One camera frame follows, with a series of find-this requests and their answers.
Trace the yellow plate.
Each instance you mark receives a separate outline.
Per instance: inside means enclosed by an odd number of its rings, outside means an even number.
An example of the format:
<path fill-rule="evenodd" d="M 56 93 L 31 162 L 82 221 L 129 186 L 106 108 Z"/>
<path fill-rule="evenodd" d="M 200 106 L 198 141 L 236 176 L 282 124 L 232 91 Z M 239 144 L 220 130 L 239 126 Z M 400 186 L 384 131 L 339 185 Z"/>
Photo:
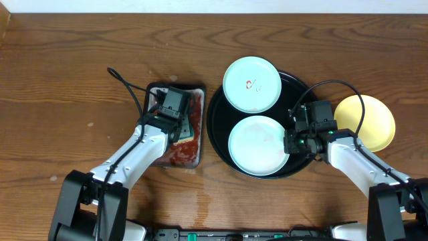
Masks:
<path fill-rule="evenodd" d="M 364 120 L 358 133 L 359 139 L 367 149 L 377 152 L 386 148 L 395 136 L 396 126 L 392 112 L 380 100 L 362 95 Z M 354 133 L 362 114 L 360 98 L 349 96 L 341 101 L 334 111 L 339 129 L 350 129 Z"/>

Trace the mint plate with zigzag stain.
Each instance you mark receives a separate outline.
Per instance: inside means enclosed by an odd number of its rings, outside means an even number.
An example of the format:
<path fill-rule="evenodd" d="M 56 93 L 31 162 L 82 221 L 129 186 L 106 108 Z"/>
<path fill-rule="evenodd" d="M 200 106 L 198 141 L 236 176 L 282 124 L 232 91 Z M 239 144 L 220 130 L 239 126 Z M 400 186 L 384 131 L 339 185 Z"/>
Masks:
<path fill-rule="evenodd" d="M 228 149 L 232 161 L 246 174 L 267 176 L 286 165 L 284 127 L 266 116 L 249 116 L 231 130 Z"/>

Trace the mint plate with loop stain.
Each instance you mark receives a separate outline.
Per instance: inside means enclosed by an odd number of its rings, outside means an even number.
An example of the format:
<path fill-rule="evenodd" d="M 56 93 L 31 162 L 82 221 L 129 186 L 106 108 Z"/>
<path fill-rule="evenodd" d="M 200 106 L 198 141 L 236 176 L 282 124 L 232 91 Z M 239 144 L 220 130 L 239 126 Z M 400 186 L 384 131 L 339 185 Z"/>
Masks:
<path fill-rule="evenodd" d="M 271 108 L 279 99 L 282 80 L 275 66 L 260 57 L 234 61 L 223 77 L 223 92 L 237 110 L 250 114 Z"/>

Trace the green and yellow sponge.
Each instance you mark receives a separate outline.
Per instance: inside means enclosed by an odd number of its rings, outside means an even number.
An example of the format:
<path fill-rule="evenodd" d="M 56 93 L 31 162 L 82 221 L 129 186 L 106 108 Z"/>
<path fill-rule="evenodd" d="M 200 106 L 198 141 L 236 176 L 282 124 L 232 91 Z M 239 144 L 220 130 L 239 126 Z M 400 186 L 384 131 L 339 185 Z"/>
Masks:
<path fill-rule="evenodd" d="M 194 139 L 194 130 L 190 123 L 183 124 L 178 142 L 184 143 Z"/>

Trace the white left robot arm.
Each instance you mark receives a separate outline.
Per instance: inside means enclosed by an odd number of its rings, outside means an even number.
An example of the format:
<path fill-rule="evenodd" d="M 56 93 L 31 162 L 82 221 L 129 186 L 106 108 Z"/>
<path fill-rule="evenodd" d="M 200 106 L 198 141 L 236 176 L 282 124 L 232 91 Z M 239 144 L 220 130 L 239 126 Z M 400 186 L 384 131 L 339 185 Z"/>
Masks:
<path fill-rule="evenodd" d="M 187 109 L 152 107 L 133 135 L 88 173 L 73 170 L 62 184 L 49 240 L 144 240 L 144 226 L 127 220 L 128 194 L 168 148 L 179 140 Z"/>

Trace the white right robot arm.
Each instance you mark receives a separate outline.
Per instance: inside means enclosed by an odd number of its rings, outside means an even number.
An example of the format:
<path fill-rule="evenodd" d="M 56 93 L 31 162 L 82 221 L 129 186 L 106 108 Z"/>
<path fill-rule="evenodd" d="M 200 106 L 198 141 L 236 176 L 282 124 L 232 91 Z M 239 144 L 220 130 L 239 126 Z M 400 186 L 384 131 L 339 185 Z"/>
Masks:
<path fill-rule="evenodd" d="M 413 179 L 393 169 L 369 151 L 356 133 L 338 129 L 330 106 L 309 103 L 289 114 L 295 127 L 284 133 L 284 151 L 320 158 L 368 198 L 367 223 L 335 226 L 334 239 L 427 239 L 427 179 Z"/>

